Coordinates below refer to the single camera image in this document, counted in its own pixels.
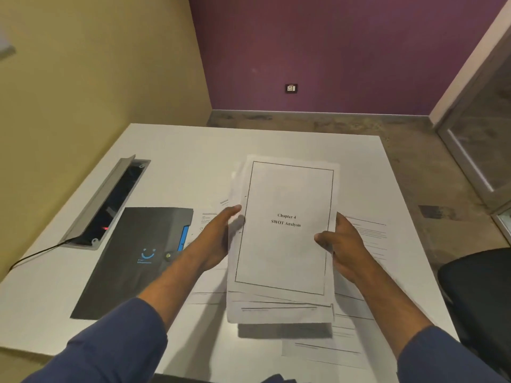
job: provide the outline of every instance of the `electrical outlet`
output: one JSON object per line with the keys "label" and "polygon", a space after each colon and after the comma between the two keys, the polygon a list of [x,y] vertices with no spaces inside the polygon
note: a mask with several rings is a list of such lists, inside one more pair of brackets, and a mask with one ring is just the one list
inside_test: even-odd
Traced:
{"label": "electrical outlet", "polygon": [[286,94],[296,94],[298,92],[298,83],[291,83],[286,85]]}

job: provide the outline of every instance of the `blue sleeve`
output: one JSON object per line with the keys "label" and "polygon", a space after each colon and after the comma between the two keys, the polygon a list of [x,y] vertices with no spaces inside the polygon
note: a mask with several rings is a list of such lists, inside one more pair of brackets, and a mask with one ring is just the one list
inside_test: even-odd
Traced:
{"label": "blue sleeve", "polygon": [[159,314],[132,298],[86,328],[25,383],[139,383],[151,379],[167,347]]}
{"label": "blue sleeve", "polygon": [[507,383],[462,344],[438,327],[423,329],[398,358],[400,383]]}

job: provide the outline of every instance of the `beige wall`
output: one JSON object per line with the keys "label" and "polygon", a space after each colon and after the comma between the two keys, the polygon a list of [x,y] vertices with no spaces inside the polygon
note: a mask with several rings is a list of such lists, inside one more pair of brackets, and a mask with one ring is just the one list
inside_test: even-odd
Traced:
{"label": "beige wall", "polygon": [[[188,0],[0,0],[0,279],[130,122],[211,112]],[[0,381],[37,364],[0,353]]]}
{"label": "beige wall", "polygon": [[465,86],[470,82],[477,70],[481,67],[490,52],[495,48],[500,39],[508,31],[511,26],[511,0],[508,0],[502,7],[493,23],[488,28],[476,48],[469,56],[461,70],[445,91],[440,101],[431,111],[429,119],[434,126],[440,122],[444,114],[449,110],[451,105],[456,102]]}

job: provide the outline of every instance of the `purple wall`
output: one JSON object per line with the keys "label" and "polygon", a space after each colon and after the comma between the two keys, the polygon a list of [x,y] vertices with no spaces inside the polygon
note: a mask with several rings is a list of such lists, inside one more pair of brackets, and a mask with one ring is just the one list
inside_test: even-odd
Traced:
{"label": "purple wall", "polygon": [[382,114],[429,114],[506,2],[189,1],[213,109]]}

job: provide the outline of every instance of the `hand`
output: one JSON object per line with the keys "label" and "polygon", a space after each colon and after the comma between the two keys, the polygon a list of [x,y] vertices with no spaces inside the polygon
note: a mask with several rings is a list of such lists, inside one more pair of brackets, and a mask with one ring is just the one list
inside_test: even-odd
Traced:
{"label": "hand", "polygon": [[229,219],[241,211],[241,205],[227,207],[209,222],[185,251],[201,261],[201,271],[214,268],[227,255]]}
{"label": "hand", "polygon": [[335,232],[323,231],[314,240],[333,254],[334,267],[350,282],[356,283],[358,274],[374,261],[356,228],[339,212]]}

